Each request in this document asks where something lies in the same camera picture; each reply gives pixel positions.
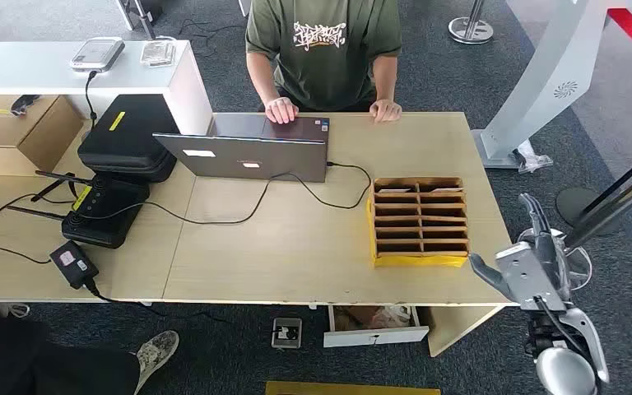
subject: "laptop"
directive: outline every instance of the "laptop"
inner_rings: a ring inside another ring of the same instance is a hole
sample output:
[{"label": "laptop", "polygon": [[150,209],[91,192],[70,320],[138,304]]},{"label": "laptop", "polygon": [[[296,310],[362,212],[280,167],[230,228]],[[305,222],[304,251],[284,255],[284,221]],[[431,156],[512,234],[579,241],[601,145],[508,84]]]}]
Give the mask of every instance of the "laptop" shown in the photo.
[{"label": "laptop", "polygon": [[[206,136],[153,136],[195,175],[270,179],[289,172],[322,183],[329,126],[328,118],[298,117],[280,125],[263,114],[216,114]],[[277,179],[297,181],[289,175]]]}]

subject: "hand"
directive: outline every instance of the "hand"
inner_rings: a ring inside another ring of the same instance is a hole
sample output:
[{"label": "hand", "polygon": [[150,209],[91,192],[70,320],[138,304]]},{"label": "hand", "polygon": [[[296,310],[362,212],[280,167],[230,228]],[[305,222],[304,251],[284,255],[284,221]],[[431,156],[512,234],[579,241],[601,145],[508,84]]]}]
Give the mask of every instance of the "hand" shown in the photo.
[{"label": "hand", "polygon": [[288,97],[278,97],[265,104],[265,116],[273,122],[289,123],[299,114],[299,108]]},{"label": "hand", "polygon": [[375,122],[395,121],[401,118],[401,111],[401,106],[389,99],[377,100],[369,107]]}]

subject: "green t-shirt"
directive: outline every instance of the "green t-shirt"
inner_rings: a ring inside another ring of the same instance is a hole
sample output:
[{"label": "green t-shirt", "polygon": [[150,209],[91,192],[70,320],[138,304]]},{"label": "green t-shirt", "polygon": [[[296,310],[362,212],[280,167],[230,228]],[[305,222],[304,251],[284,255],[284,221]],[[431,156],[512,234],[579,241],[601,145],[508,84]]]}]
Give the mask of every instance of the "green t-shirt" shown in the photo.
[{"label": "green t-shirt", "polygon": [[276,59],[275,82],[329,111],[374,93],[371,63],[398,56],[396,0],[253,0],[246,51]]}]

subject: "black bag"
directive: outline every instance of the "black bag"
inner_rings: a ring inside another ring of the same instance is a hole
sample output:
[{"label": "black bag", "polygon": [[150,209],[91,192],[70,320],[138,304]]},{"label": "black bag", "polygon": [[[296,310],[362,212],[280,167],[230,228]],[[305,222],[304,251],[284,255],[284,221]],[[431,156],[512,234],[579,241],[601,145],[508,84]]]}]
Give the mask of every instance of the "black bag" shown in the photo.
[{"label": "black bag", "polygon": [[166,181],[175,156],[152,133],[179,133],[163,95],[119,95],[78,148],[97,174],[136,182]]}]

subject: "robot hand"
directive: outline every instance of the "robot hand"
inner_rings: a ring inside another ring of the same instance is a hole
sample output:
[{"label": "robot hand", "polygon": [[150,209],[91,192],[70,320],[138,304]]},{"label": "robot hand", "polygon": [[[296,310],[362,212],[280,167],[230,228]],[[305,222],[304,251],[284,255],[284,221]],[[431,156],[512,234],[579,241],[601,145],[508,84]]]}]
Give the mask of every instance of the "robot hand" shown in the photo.
[{"label": "robot hand", "polygon": [[609,382],[602,345],[588,316],[570,301],[570,251],[551,230],[539,202],[519,196],[532,219],[520,241],[495,255],[499,272],[471,254],[473,271],[529,313],[525,351],[553,395],[593,395]]}]

